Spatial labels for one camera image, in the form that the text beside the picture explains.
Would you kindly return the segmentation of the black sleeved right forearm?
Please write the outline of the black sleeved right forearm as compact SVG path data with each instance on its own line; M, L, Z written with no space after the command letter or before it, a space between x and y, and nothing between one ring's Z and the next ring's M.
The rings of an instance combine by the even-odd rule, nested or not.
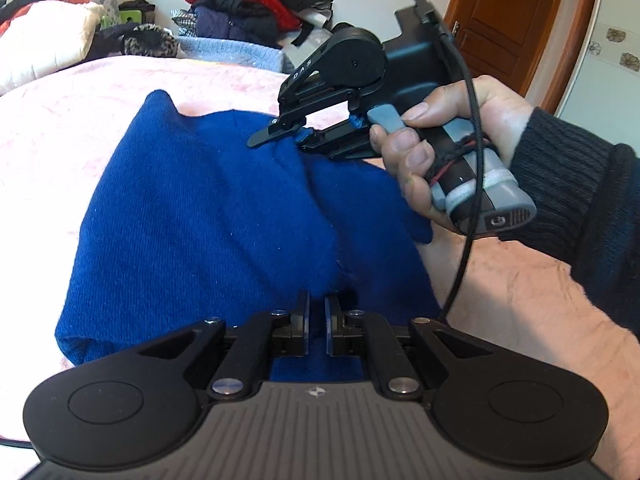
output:
M511 162L535 219L501 234L570 266L612 320L639 330L639 159L583 128L534 110Z

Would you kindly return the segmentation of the person right hand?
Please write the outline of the person right hand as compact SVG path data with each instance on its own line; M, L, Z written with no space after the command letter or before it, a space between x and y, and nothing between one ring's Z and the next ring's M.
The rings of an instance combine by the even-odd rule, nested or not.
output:
M494 77L479 76L473 79L473 84L483 130L497 147L503 165L509 167L534 107ZM454 226L446 214L432 205L431 188L424 180L435 161L434 148L422 141L416 130L470 116L465 83L458 81L437 88L423 102L407 110L402 116L404 128L389 133L375 124L370 129L370 144L382 156L386 171L398 180L408 205L448 230Z

